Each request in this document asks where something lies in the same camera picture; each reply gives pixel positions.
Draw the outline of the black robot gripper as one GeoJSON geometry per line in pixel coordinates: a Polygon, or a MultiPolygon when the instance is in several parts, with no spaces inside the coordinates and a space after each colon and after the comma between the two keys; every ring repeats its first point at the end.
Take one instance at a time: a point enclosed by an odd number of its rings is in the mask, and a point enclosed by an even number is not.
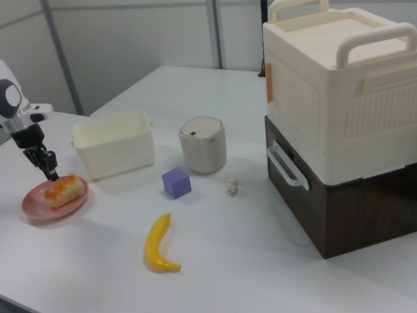
{"type": "MultiPolygon", "coordinates": [[[[31,125],[23,130],[10,134],[16,145],[23,150],[23,154],[37,168],[42,168],[42,152],[38,149],[45,149],[43,144],[45,137],[40,125],[31,125]]],[[[44,174],[50,181],[56,181],[59,178],[56,172],[57,158],[53,151],[48,151],[43,156],[44,174]]]]}

